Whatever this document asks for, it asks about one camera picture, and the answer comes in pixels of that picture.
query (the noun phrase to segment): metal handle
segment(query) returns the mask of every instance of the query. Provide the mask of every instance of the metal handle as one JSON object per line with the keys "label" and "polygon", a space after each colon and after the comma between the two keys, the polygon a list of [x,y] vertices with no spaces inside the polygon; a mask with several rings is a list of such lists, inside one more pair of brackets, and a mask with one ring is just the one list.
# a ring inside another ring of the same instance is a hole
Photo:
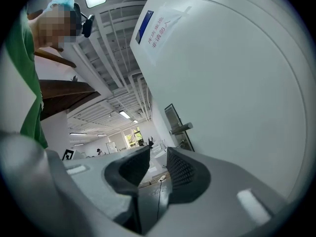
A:
{"label": "metal handle", "polygon": [[173,130],[170,130],[169,133],[170,133],[170,135],[179,135],[179,134],[183,133],[184,131],[189,130],[191,128],[193,128],[193,125],[190,122],[190,123],[184,124],[180,127],[177,127]]}

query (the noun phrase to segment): blue surgical cap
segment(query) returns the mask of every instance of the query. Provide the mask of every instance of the blue surgical cap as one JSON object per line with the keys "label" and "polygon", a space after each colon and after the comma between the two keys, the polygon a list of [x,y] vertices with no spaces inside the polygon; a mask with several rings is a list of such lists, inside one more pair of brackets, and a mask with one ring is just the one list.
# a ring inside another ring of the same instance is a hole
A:
{"label": "blue surgical cap", "polygon": [[53,0],[48,4],[47,8],[43,12],[52,10],[51,6],[53,4],[60,4],[63,5],[65,9],[74,10],[75,0]]}

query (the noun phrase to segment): ceiling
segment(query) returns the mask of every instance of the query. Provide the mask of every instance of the ceiling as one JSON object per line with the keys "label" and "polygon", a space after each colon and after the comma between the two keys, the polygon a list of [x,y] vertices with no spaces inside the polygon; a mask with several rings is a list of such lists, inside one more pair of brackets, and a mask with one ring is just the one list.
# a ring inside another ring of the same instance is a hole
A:
{"label": "ceiling", "polygon": [[[92,33],[89,38],[81,36],[76,43],[66,44],[61,55],[74,62],[75,71],[101,95],[74,110],[69,109],[69,133],[88,134],[71,135],[71,145],[96,140],[97,134],[118,133],[134,126],[134,119],[143,122],[151,118],[150,93],[145,80],[141,79],[139,88],[136,78],[140,74],[134,75],[138,92],[135,93],[128,79],[129,73],[139,70],[129,43],[146,0],[107,0],[93,8],[87,8],[85,0],[75,2],[85,15],[95,15]],[[121,116],[122,110],[131,119]]]}

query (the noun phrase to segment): person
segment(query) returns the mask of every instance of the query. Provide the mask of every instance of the person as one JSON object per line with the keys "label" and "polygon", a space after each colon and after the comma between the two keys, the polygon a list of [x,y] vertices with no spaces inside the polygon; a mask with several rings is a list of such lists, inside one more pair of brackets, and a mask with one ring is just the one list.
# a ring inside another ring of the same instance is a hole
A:
{"label": "person", "polygon": [[47,148],[34,52],[76,38],[81,30],[80,6],[74,0],[53,0],[33,20],[28,20],[26,11],[23,8],[13,23],[0,52],[0,130],[31,137]]}
{"label": "person", "polygon": [[103,151],[101,149],[99,149],[99,148],[97,149],[97,153],[98,153],[99,156],[105,155],[105,153],[103,153]]}

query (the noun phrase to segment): cable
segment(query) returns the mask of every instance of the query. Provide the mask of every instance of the cable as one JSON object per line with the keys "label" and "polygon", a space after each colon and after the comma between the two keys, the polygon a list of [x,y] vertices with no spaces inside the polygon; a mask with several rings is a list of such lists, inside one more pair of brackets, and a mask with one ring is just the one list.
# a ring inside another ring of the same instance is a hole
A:
{"label": "cable", "polygon": [[158,221],[158,216],[159,216],[159,204],[160,204],[160,192],[161,192],[161,185],[162,185],[162,181],[160,182],[160,188],[159,188],[159,199],[158,199],[157,221]]}

